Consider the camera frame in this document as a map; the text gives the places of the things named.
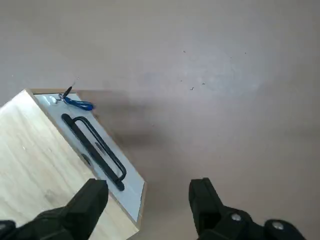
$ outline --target blue cable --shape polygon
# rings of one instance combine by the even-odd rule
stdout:
[[[64,101],[67,104],[73,105],[73,106],[75,106],[77,108],[80,108],[80,109],[83,109],[83,110],[86,110],[86,111],[91,111],[92,109],[95,108],[94,105],[89,101],[76,101],[76,100],[70,99],[67,96],[64,98]]]
[[[70,105],[75,106],[77,108],[80,108],[82,110],[91,111],[92,109],[95,108],[94,105],[89,101],[76,101],[76,100],[72,100],[71,98],[67,97],[67,95],[70,93],[71,89],[72,89],[72,86],[70,86],[64,92],[64,94],[59,94],[60,99],[64,100],[64,102],[66,104],[70,104]]]

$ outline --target black handle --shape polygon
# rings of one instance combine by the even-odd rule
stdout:
[[[123,191],[125,189],[125,185],[122,180],[126,177],[127,170],[125,166],[119,161],[117,156],[113,153],[110,147],[105,143],[105,141],[101,138],[95,128],[91,125],[91,123],[84,116],[77,116],[72,119],[68,114],[64,113],[61,115],[61,118],[64,122],[70,127],[76,137],[80,140],[85,149],[89,152],[91,157],[95,160],[95,162],[100,166],[102,171],[108,176],[108,178],[116,185],[116,187]],[[90,133],[94,136],[94,138],[98,141],[98,143],[102,146],[105,152],[109,155],[114,164],[120,169],[122,175],[117,176],[115,172],[109,167],[109,165],[105,162],[105,160],[98,153],[96,148],[91,144],[91,142],[87,139],[84,133],[80,130],[80,128],[76,125],[76,121],[81,121],[90,131]]]

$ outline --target blue wire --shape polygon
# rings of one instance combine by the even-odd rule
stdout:
[[[70,99],[67,96],[64,98],[64,100],[67,104],[73,105],[77,108],[80,108],[86,111],[91,111],[92,109],[95,108],[94,105],[89,101],[76,101],[76,100]]]

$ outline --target gray floor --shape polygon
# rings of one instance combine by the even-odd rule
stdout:
[[[0,2],[0,102],[96,92],[149,182],[133,239],[196,239],[192,178],[263,223],[320,225],[318,0]]]

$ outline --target screw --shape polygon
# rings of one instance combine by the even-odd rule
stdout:
[[[241,216],[237,213],[234,213],[231,215],[231,218],[232,220],[235,220],[235,221],[240,221],[241,220]]]
[[[284,229],[284,225],[279,222],[279,221],[274,221],[272,223],[272,226],[275,228],[275,229],[278,229],[278,230],[283,230]]]

